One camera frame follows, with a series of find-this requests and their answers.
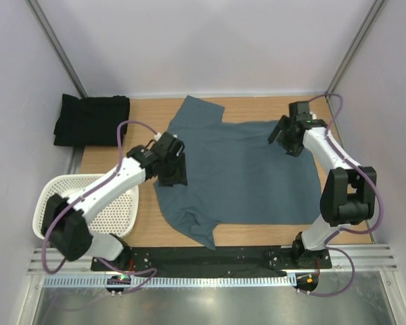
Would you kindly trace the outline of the blue-grey t shirt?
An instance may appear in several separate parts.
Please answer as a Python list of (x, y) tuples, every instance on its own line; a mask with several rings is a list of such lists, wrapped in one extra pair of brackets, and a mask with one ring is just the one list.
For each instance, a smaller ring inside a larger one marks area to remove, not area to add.
[(220, 225), (308, 225), (321, 182), (313, 155), (286, 154), (268, 137), (275, 121), (226, 123), (224, 107), (188, 96), (168, 125), (185, 146), (186, 185), (154, 189), (176, 231), (209, 249)]

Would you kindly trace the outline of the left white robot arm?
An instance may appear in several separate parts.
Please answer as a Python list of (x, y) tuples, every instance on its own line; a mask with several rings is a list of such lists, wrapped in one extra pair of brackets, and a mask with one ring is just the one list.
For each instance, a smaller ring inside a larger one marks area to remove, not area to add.
[(87, 255), (124, 270), (130, 262), (130, 247), (115, 234), (90, 231), (89, 224), (127, 190), (153, 177), (160, 186), (187, 185), (184, 149), (180, 139), (164, 132), (152, 140), (150, 148), (130, 149), (116, 167), (84, 189), (68, 197), (54, 194), (43, 216), (44, 239), (67, 261)]

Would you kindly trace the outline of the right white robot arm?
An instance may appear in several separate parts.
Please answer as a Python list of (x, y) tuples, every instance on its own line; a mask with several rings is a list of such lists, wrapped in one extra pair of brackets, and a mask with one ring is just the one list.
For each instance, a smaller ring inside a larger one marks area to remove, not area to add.
[(306, 101), (289, 105), (289, 113), (280, 118), (268, 142), (277, 142), (294, 157), (303, 150), (310, 151), (327, 174), (318, 218), (292, 243), (293, 263), (301, 268), (313, 267), (323, 258), (326, 245), (334, 236), (373, 217), (376, 170), (353, 160), (335, 140), (328, 124), (310, 111)]

